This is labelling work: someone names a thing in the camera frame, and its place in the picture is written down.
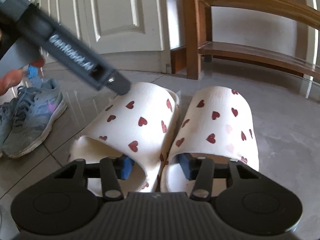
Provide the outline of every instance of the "gray sneaker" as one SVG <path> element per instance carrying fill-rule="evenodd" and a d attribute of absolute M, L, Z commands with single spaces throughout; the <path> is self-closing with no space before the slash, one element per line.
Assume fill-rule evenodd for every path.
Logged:
<path fill-rule="evenodd" d="M 67 109 L 59 85 L 54 79 L 41 88 L 18 88 L 12 130 L 2 151 L 10 158 L 19 158 L 37 148 L 49 135 L 52 125 Z"/>
<path fill-rule="evenodd" d="M 2 146 L 12 130 L 12 118 L 17 99 L 13 98 L 10 103 L 0 106 L 0 158 L 2 157 Z"/>

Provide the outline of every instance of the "wooden rung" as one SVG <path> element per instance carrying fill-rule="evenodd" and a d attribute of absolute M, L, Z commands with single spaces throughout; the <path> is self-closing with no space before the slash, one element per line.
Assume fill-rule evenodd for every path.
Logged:
<path fill-rule="evenodd" d="M 299 58 L 267 49 L 259 49 L 233 43 L 207 41 L 199 47 L 198 53 L 256 65 L 281 67 L 320 79 L 319 66 L 310 64 Z"/>
<path fill-rule="evenodd" d="M 320 29 L 320 12 L 295 0 L 200 0 L 207 6 L 242 8 L 283 16 Z"/>

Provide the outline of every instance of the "finger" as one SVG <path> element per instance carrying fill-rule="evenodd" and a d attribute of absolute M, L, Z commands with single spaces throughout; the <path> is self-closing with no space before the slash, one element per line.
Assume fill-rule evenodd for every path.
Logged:
<path fill-rule="evenodd" d="M 17 86 L 22 80 L 22 70 L 11 70 L 0 79 L 0 95 L 4 95 L 9 88 Z"/>
<path fill-rule="evenodd" d="M 33 67 L 43 67 L 44 63 L 45 63 L 44 58 L 41 57 L 41 59 L 31 62 L 30 65 Z"/>

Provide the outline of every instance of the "white slide sandal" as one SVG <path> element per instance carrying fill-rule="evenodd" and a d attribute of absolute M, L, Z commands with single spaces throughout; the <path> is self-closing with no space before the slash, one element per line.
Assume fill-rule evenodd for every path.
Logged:
<path fill-rule="evenodd" d="M 98 163 L 105 157 L 126 158 L 118 180 L 124 196 L 153 192 L 160 182 L 179 117 L 179 97 L 151 83 L 138 82 L 128 94 L 116 96 L 76 139 L 70 159 Z M 88 189 L 102 196 L 101 180 L 88 179 Z"/>
<path fill-rule="evenodd" d="M 237 159 L 258 171 L 258 148 L 247 101 L 238 92 L 218 86 L 194 95 L 161 176 L 162 192 L 190 195 L 195 180 L 186 179 L 183 173 L 186 153 L 211 158 L 215 163 Z M 226 189 L 226 180 L 213 181 L 212 196 L 217 196 Z"/>

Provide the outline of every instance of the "door panel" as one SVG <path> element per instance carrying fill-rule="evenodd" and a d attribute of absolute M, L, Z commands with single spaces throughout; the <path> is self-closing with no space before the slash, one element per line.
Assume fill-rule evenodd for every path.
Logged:
<path fill-rule="evenodd" d="M 70 30 L 78 39 L 89 44 L 86 35 L 83 0 L 40 0 L 40 8 Z M 46 52 L 43 54 L 47 63 L 56 61 Z"/>
<path fill-rule="evenodd" d="M 88 34 L 99 53 L 164 50 L 159 0 L 84 0 Z"/>

